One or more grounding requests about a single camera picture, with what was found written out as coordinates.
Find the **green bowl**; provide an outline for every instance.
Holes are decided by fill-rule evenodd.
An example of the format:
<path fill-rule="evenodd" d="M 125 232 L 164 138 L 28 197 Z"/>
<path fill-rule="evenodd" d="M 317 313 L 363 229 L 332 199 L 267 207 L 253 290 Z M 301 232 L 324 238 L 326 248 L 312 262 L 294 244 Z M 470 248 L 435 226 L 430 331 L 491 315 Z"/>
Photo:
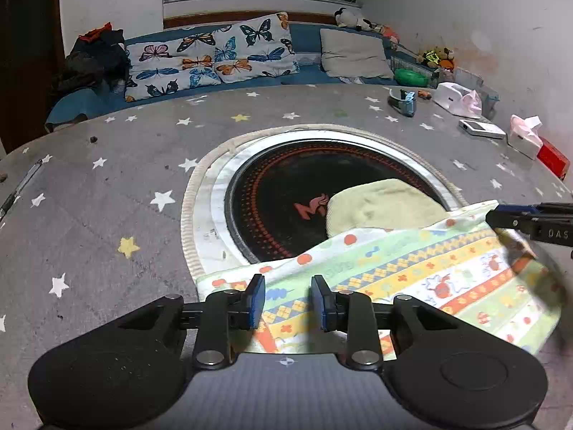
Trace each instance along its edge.
<path fill-rule="evenodd" d="M 429 81 L 426 76 L 410 69 L 396 69 L 394 71 L 394 79 L 400 85 L 409 87 L 426 87 Z"/>

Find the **screw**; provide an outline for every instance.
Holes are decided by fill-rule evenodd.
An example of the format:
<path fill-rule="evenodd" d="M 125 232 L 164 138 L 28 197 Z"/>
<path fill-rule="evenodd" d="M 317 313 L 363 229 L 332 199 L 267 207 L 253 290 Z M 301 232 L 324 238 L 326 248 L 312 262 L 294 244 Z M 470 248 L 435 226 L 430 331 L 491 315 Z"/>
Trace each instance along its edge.
<path fill-rule="evenodd" d="M 203 365 L 217 365 L 221 363 L 225 358 L 219 351 L 214 351 L 212 349 L 207 349 L 206 351 L 201 351 L 197 354 L 197 362 Z"/>
<path fill-rule="evenodd" d="M 352 355 L 352 360 L 361 365 L 372 365 L 380 360 L 380 356 L 374 351 L 363 349 L 362 351 L 356 351 Z"/>

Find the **panda plush toy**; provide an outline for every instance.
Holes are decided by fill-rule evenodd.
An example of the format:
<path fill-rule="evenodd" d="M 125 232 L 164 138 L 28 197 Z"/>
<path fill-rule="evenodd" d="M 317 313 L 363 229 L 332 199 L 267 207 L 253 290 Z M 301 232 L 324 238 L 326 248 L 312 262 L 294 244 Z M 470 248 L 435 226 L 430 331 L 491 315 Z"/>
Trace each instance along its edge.
<path fill-rule="evenodd" d="M 347 8 L 340 8 L 334 13 L 334 17 L 338 27 L 349 27 L 351 29 L 356 29 L 357 31 L 368 32 L 370 32 L 373 28 L 373 24 L 368 19 L 363 19 L 356 16 Z"/>

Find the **device screen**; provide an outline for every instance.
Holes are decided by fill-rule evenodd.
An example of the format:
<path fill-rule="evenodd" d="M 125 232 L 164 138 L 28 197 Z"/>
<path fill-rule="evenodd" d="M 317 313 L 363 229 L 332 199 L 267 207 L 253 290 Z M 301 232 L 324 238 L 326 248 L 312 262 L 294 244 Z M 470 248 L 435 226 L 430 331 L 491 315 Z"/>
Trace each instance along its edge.
<path fill-rule="evenodd" d="M 474 129 L 485 130 L 485 128 L 483 128 L 480 123 L 476 123 L 475 121 L 466 121 L 466 123 L 468 123 Z"/>

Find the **dark wooden door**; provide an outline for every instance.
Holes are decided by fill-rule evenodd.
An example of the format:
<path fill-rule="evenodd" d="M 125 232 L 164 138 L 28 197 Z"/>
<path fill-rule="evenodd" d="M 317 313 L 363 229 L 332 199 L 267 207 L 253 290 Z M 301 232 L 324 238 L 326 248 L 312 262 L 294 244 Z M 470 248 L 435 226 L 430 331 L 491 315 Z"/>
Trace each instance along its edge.
<path fill-rule="evenodd" d="M 10 152 L 45 134 L 64 59 L 59 0 L 1 0 L 0 139 Z"/>

